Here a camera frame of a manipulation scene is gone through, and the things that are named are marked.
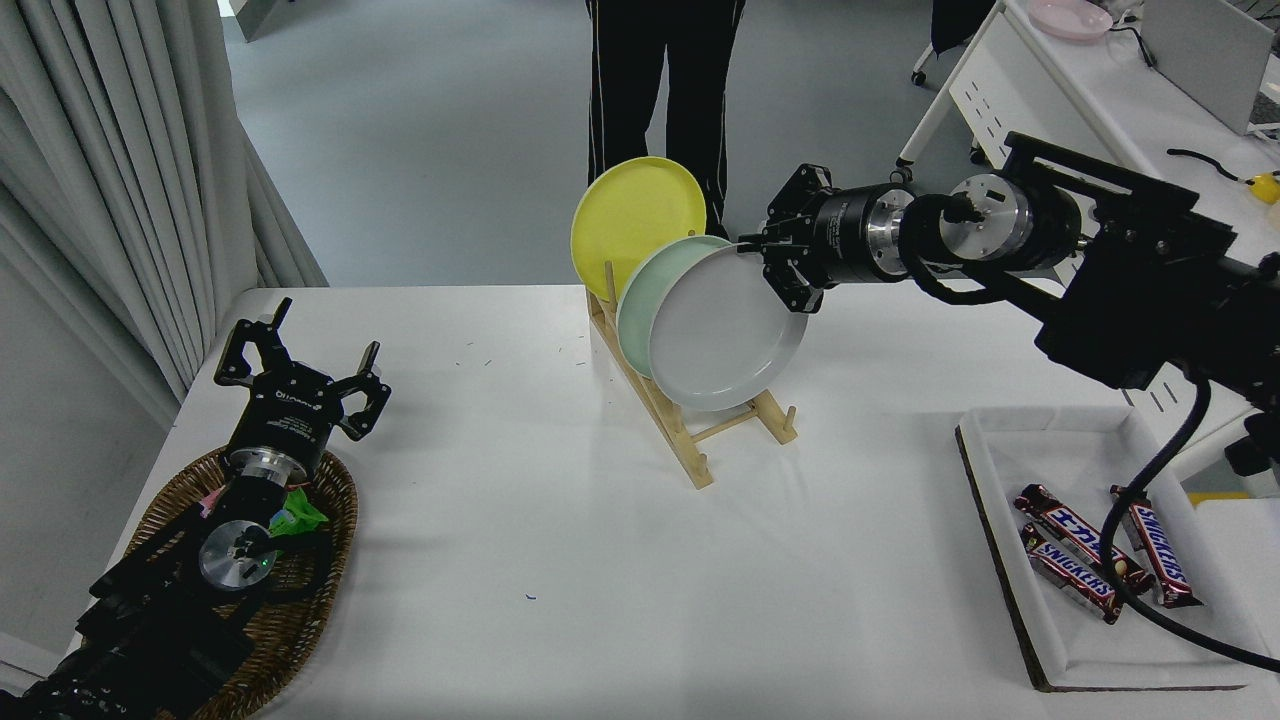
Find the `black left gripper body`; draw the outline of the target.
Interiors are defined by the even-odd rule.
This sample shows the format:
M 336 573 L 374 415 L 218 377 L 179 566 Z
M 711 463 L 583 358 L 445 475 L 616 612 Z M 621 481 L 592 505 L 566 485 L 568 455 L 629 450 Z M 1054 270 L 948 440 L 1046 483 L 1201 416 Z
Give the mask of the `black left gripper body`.
M 260 372 L 250 383 L 230 452 L 266 448 L 294 461 L 320 460 L 340 416 L 332 384 L 329 375 L 301 363 Z

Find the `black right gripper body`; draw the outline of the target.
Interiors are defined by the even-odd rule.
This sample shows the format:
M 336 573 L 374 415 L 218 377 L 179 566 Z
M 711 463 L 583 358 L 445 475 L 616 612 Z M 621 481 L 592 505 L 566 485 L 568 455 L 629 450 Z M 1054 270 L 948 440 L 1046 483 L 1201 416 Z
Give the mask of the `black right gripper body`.
M 824 196 L 813 220 L 812 256 L 827 284 L 870 283 L 867 219 L 872 187 Z

